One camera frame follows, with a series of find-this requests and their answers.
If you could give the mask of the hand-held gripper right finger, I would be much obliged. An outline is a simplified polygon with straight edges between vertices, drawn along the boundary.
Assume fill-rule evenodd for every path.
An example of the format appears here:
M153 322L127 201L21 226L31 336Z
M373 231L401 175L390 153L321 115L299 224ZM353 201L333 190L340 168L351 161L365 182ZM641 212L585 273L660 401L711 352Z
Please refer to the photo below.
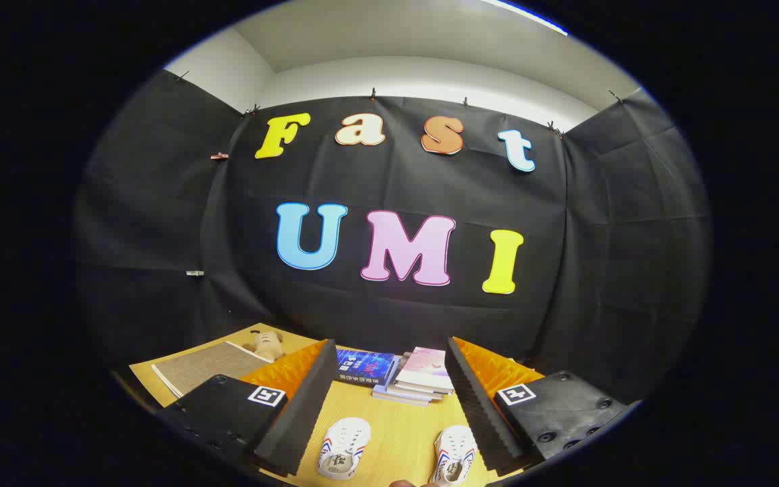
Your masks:
M458 337L446 342L445 366L486 469L501 477L570 457L640 406L574 372L540 374Z

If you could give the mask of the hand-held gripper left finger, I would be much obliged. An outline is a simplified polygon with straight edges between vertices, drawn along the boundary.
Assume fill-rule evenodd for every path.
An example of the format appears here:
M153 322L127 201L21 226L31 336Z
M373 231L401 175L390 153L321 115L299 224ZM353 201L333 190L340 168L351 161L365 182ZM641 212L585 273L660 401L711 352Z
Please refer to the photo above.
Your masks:
M334 340L319 340L240 378L214 374L157 419L242 475L296 475L333 383L336 352Z

